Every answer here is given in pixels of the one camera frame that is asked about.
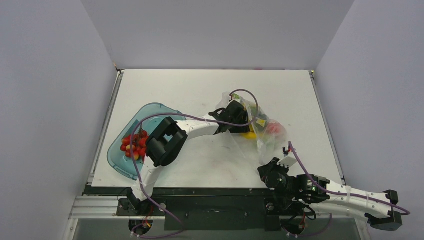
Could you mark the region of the clear plastic bag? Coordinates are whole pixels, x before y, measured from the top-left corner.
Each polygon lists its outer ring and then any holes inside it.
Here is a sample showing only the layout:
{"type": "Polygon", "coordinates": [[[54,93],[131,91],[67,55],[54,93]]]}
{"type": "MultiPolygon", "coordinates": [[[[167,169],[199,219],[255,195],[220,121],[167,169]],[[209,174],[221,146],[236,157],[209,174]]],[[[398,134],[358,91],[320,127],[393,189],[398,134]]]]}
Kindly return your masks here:
{"type": "Polygon", "coordinates": [[[235,142],[238,144],[240,150],[246,153],[248,157],[252,157],[254,160],[258,161],[261,166],[269,163],[274,157],[282,158],[282,148],[287,141],[287,130],[284,137],[274,137],[267,134],[267,125],[270,122],[278,121],[270,118],[260,106],[256,106],[253,100],[249,101],[237,93],[223,93],[221,101],[216,107],[218,109],[226,107],[232,100],[244,106],[247,110],[249,121],[251,121],[253,117],[256,117],[255,121],[249,125],[249,132],[254,132],[256,134],[256,139],[246,139],[240,134],[235,138],[235,142]]]}

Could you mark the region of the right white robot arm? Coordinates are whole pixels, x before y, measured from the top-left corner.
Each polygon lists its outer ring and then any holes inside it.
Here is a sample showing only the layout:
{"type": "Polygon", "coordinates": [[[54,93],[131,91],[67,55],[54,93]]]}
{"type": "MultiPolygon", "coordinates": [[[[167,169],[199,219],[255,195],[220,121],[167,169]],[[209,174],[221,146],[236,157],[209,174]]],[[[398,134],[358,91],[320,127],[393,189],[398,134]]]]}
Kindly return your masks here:
{"type": "Polygon", "coordinates": [[[394,190],[367,192],[314,174],[289,175],[289,165],[279,158],[258,167],[260,180],[271,191],[266,208],[279,216],[305,215],[311,221],[325,213],[355,218],[382,231],[396,231],[403,225],[394,190]]]}

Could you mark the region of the red fake apple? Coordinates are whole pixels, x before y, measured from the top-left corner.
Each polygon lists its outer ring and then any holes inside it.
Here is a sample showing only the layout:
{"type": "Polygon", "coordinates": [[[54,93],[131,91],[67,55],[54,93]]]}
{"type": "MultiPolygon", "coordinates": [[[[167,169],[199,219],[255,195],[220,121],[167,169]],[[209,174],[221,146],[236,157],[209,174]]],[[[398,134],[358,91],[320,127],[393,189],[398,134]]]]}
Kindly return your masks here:
{"type": "Polygon", "coordinates": [[[286,135],[287,131],[279,122],[273,121],[266,126],[265,132],[275,138],[282,138],[286,135]]]}

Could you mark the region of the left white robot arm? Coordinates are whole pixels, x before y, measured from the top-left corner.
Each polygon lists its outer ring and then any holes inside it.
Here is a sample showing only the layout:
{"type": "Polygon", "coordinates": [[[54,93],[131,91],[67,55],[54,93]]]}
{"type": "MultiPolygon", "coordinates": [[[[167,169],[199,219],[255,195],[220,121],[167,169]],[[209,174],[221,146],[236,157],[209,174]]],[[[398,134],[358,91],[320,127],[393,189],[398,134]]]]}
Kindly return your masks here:
{"type": "Polygon", "coordinates": [[[248,111],[234,100],[227,107],[203,117],[185,115],[184,120],[174,120],[174,115],[173,112],[164,113],[165,118],[146,140],[144,162],[141,168],[136,169],[136,183],[127,194],[129,208],[136,215],[143,215],[149,210],[148,200],[163,168],[177,159],[188,140],[225,132],[247,133],[250,130],[248,111]]]}

